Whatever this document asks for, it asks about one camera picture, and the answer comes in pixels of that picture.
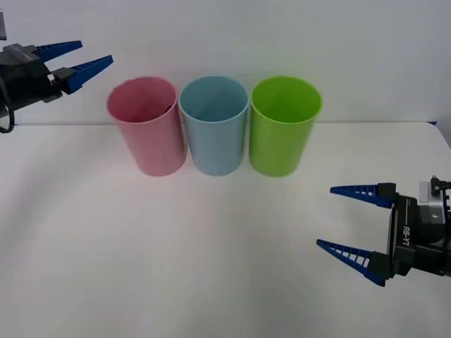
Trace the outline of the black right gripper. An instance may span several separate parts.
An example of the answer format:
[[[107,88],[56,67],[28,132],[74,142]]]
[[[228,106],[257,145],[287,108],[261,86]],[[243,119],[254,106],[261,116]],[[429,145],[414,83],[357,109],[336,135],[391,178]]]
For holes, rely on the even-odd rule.
[[[390,276],[405,276],[412,269],[433,275],[450,276],[448,205],[442,207],[444,219],[434,224],[430,220],[423,220],[421,208],[415,198],[398,196],[396,184],[392,182],[331,187],[330,193],[381,208],[392,208],[387,254],[322,239],[316,240],[317,246],[380,287],[385,286]]]

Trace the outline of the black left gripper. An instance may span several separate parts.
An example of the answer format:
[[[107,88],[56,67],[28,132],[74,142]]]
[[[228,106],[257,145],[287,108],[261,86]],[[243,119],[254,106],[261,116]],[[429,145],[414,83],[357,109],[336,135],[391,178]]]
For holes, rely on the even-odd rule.
[[[1,110],[16,111],[39,101],[48,103],[61,98],[62,92],[73,94],[113,63],[110,55],[59,68],[52,73],[51,81],[45,62],[80,48],[80,40],[41,46],[5,46],[1,52]]]

